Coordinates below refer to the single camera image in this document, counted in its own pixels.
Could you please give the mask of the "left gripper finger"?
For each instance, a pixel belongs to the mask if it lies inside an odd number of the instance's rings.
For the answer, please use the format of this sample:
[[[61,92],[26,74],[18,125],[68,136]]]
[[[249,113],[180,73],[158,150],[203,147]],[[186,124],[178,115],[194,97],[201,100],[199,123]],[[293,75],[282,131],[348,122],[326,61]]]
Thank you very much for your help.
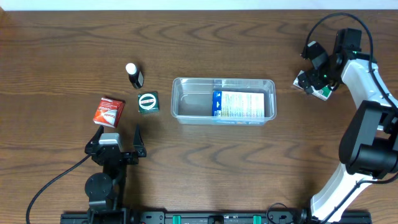
[[[103,133],[104,133],[104,127],[101,125],[94,134],[94,136],[90,139],[90,146],[95,146],[99,144],[100,137]]]
[[[134,133],[133,146],[135,150],[144,150],[144,143],[141,137],[141,132],[138,124],[136,125],[136,130]]]

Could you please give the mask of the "white green medicine box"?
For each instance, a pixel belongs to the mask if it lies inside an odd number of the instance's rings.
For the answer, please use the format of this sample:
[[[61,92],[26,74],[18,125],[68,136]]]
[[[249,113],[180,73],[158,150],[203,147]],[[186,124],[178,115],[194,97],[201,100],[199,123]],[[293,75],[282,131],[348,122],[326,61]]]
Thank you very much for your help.
[[[313,86],[308,85],[308,82],[304,80],[305,75],[304,71],[301,70],[297,77],[295,78],[293,82],[293,86],[296,88],[303,90],[306,94],[313,95],[323,101],[326,101],[329,99],[329,97],[332,94],[332,91],[328,88],[328,86],[324,86],[320,90],[316,90]]]

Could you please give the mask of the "red white Panadol box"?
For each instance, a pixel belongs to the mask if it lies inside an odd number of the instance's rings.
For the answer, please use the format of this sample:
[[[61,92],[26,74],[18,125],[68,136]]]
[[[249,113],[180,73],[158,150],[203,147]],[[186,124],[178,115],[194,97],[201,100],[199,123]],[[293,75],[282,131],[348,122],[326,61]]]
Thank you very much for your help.
[[[125,102],[123,101],[102,97],[93,117],[93,122],[95,124],[116,128],[124,105]]]

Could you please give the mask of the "dark green square box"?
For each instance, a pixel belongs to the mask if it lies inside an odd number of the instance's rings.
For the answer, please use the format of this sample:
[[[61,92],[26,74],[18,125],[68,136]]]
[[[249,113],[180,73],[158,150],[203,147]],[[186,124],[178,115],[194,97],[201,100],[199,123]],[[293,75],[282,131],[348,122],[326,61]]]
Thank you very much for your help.
[[[156,113],[159,111],[159,99],[157,92],[138,94],[138,108],[141,114]]]

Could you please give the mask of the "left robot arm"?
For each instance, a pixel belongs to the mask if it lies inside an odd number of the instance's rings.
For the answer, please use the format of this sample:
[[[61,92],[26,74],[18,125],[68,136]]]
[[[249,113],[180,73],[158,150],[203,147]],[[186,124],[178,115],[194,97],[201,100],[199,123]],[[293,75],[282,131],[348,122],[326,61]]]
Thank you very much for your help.
[[[102,172],[89,177],[85,184],[89,211],[116,210],[122,204],[127,166],[138,164],[139,158],[147,155],[139,126],[136,126],[134,133],[134,150],[123,152],[122,148],[120,135],[105,133],[103,126],[85,146],[85,153],[103,168]]]

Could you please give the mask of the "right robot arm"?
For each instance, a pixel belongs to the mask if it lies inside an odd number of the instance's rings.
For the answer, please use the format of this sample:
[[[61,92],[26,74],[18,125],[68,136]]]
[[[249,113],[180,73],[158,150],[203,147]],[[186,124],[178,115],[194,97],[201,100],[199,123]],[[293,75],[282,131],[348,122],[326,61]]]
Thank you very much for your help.
[[[362,223],[367,215],[349,215],[347,207],[367,187],[397,179],[397,100],[391,96],[372,53],[361,50],[361,31],[340,29],[329,55],[306,41],[302,57],[313,67],[295,84],[308,94],[348,87],[356,106],[340,141],[340,163],[326,185],[310,199],[304,223]]]

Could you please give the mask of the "clear plastic container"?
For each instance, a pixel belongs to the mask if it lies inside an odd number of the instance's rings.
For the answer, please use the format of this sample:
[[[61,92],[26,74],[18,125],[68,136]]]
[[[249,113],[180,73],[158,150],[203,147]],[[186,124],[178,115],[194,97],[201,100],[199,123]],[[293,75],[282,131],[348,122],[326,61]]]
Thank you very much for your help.
[[[214,91],[263,93],[265,118],[212,116]],[[181,124],[262,126],[277,114],[275,83],[242,78],[176,78],[172,87],[171,114]]]

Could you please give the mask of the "black bottle white cap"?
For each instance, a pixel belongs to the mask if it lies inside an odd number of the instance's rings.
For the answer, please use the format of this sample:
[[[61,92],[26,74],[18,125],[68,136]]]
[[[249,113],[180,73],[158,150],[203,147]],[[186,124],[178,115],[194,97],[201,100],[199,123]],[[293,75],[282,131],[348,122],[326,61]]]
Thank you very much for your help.
[[[141,73],[140,68],[134,63],[128,63],[126,65],[126,71],[129,75],[129,81],[135,89],[142,88],[144,84],[144,76]]]

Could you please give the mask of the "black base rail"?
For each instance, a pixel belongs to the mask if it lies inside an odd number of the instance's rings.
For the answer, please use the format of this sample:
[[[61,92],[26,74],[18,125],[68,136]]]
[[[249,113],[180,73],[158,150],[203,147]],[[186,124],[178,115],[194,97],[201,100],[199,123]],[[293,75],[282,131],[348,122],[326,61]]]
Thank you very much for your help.
[[[274,211],[265,213],[164,213],[143,212],[128,214],[65,213],[60,217],[61,224],[76,223],[127,223],[127,224],[268,224],[268,223],[305,223],[304,217],[295,217],[290,212]]]

